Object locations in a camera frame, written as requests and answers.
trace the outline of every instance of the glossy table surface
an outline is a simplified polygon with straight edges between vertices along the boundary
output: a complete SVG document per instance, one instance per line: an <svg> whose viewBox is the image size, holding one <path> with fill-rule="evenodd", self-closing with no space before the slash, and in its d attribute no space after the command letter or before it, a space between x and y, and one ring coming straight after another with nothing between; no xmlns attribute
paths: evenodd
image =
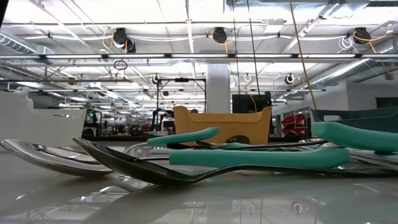
<svg viewBox="0 0 398 224"><path fill-rule="evenodd" d="M151 156L148 148L130 154ZM187 174L211 169L157 163ZM398 220L398 178L241 171L193 185L161 187L120 174L91 180L59 174L0 152L0 183L0 223L364 224Z"/></svg>

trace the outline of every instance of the white ceiling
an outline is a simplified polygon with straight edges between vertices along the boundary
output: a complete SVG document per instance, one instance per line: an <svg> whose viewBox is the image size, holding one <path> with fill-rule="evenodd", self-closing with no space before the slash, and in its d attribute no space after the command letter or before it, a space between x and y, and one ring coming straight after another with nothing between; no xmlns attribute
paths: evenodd
<svg viewBox="0 0 398 224"><path fill-rule="evenodd" d="M187 11L185 8L185 0L44 0L42 4L49 13L53 14L59 21L65 24L69 24L68 28L75 33L77 36L84 37L101 37L104 32L104 28L109 28L106 35L111 35L114 28L119 27L116 24L111 23L126 23L123 25L127 29L128 35L135 35L141 37L182 37L188 38L188 26L187 26ZM234 18L236 22L245 22L245 24L236 24L236 30L238 30L239 37L250 37L251 29L247 22L249 14L246 7L237 6L235 15L231 12L231 9L226 9L223 12L222 0L189 0L190 5L190 19L192 22L192 35L194 37L204 36L207 32L211 32L215 26L223 26L226 28L226 33L229 37L233 37L233 22ZM285 20L283 28L280 30L282 35L294 36L294 26L291 18L290 11L285 9L286 7L256 7L251 8L250 18L253 22L253 35L255 37L264 37L269 35L264 33L266 24L259 23L264 19L278 19ZM295 18L298 24L298 30L305 27L306 22L315 19L318 13L322 10L322 6L314 4L313 6L300 5L295 8ZM338 11L334 16L344 17L342 19L334 19L328 17L317 24L306 37L319 37L319 36L337 36L346 35L347 32L353 32L355 27L365 26L373 37L379 37L384 35L386 31L386 23L388 21L398 21L398 10L396 8L364 8L359 9L355 12L347 11L344 7ZM145 23L145 22L157 22L158 24L132 24L132 23ZM174 24L162 24L163 22L174 22ZM2 26L1 31L7 32L8 34L14 34L18 39L24 40L27 37L40 37L45 36L47 32L51 32L52 35L61 35L64 37L72 37L63 27L59 26L54 20L46 13L35 7L29 0L10 0L7 12L4 18L5 25ZM391 22L393 26L390 33L385 39L375 43L376 45L380 42L387 40L392 37L398 29L395 22ZM137 53L191 53L189 40L173 41L173 42L154 42L146 40L133 39L136 43ZM280 53L290 39L285 38L273 38L266 40L255 40L254 49L256 53ZM340 39L335 40L317 40L309 41L302 40L302 50L304 53L330 53L334 54L340 50L339 47ZM88 41L89 46L96 52L92 51L88 47L84 46L81 42L76 40L64 40L64 39L29 39L25 40L26 44L38 44L44 45L52 49L56 54L103 54L100 49L104 46L101 40ZM235 53L235 44L238 53L252 53L253 47L251 41L236 41L229 44L228 52ZM357 45L354 46L359 51L365 51L369 49L368 45ZM4 54L9 54L2 49L0 51ZM109 53L120 53L120 49L113 47L107 50ZM298 46L294 45L288 53L297 53ZM216 45L213 43L211 38L199 37L193 40L193 52L194 53L225 53L224 45ZM324 71L331 64L314 64L306 63L306 68L309 69L311 76L319 74ZM301 63L257 63L257 71L264 69L264 72L259 75L259 86L260 87L273 87L277 88L284 84L283 77L274 79L278 74L292 73L296 76L302 74L303 68ZM233 74L237 74L236 63L230 63L231 71ZM163 77L191 77L192 76L192 64L191 63L177 63L172 66L151 66L151 67L136 67L148 81L151 80L152 76L158 73ZM28 68L39 74L44 74L43 69ZM206 75L206 63L197 62L195 64L197 78L202 78ZM64 73L68 73L73 76L79 77L81 74L85 78L101 78L107 73L104 67L68 67L63 70ZM246 73L251 75L255 74L254 64L249 62L239 62L239 72L242 72L240 76L240 83L242 86L249 84L244 80ZM126 70L126 76L134 80L137 84L146 84L138 78L135 71L128 68ZM169 84L170 87L175 88L193 88L193 83L185 84ZM109 88L139 88L136 84L126 83L107 83L103 86ZM140 93L123 93L127 99L134 95L135 97L146 95ZM203 95L199 92L196 93L197 98L203 98ZM179 93L171 93L170 97L193 97L192 95L181 95Z"/></svg>

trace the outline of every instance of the white column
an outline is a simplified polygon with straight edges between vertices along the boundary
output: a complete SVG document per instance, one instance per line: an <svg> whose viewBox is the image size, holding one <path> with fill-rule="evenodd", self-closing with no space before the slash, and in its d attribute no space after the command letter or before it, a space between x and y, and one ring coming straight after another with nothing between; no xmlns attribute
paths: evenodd
<svg viewBox="0 0 398 224"><path fill-rule="evenodd" d="M207 65L207 110L209 113L230 113L228 64Z"/></svg>

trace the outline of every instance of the ceiling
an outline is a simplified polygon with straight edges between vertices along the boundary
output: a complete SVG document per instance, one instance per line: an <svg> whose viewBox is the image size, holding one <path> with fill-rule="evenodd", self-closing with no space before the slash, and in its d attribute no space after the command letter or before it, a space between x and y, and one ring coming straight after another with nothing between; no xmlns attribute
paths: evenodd
<svg viewBox="0 0 398 224"><path fill-rule="evenodd" d="M55 54L120 54L121 49L113 46L107 49L103 45L102 36L106 45L111 45L112 32L117 27L125 27L127 35L134 41L137 54L156 53L195 53L195 54L224 54L228 53L298 53L298 45L291 44L295 40L295 29L287 2L280 4L256 4L249 5L236 1L234 8L231 1L225 5L222 0L43 0L42 9L33 3L34 0L10 0L4 17L0 33L14 35L14 37L28 46L43 45L51 49ZM341 41L347 33L353 33L355 27L366 27L372 38L381 37L386 33L386 27L391 25L385 38L378 40L377 45L396 34L398 25L398 8L396 7L365 7L367 1L348 1L352 4L342 4L335 8L333 13L324 19L317 21L312 26L322 9L326 7L324 2L307 1L307 3L295 3L294 14L298 31L308 28L302 35L303 53L335 54L351 53L353 47L359 52L369 50L369 45L353 44L353 47L343 50ZM275 32L267 32L273 19L282 19L280 37ZM237 41L231 41L225 48L213 42L211 34L215 27L224 27L229 38L236 33ZM71 34L83 39L85 44L77 40ZM0 47L1 54L18 54L7 47ZM260 88L280 88L284 85L284 77L293 74L301 77L303 68L301 63L257 63L257 71L252 62L239 62L239 71L236 62L229 63L231 70L231 83L234 83L238 74L242 88L255 88L256 72L259 77ZM334 63L306 63L305 66L311 77L314 77L333 66ZM49 66L48 72L53 73L59 67ZM26 70L44 76L44 68L26 67ZM161 78L189 77L205 78L207 75L207 63L179 62L173 65L147 66L138 65L128 67L123 75L134 83L102 83L102 88L153 88L152 77L158 74ZM66 67L62 71L54 73L52 78L85 78L99 79L110 78L105 66L92 67ZM79 84L70 86L61 83L62 88L85 88ZM204 93L193 82L173 83L167 88L197 88L197 92L170 93L171 99L204 99ZM98 95L92 96L97 102L105 99ZM129 101L140 103L153 103L150 96L144 93L120 93L120 96ZM200 101L190 103L193 108L202 110Z"/></svg>

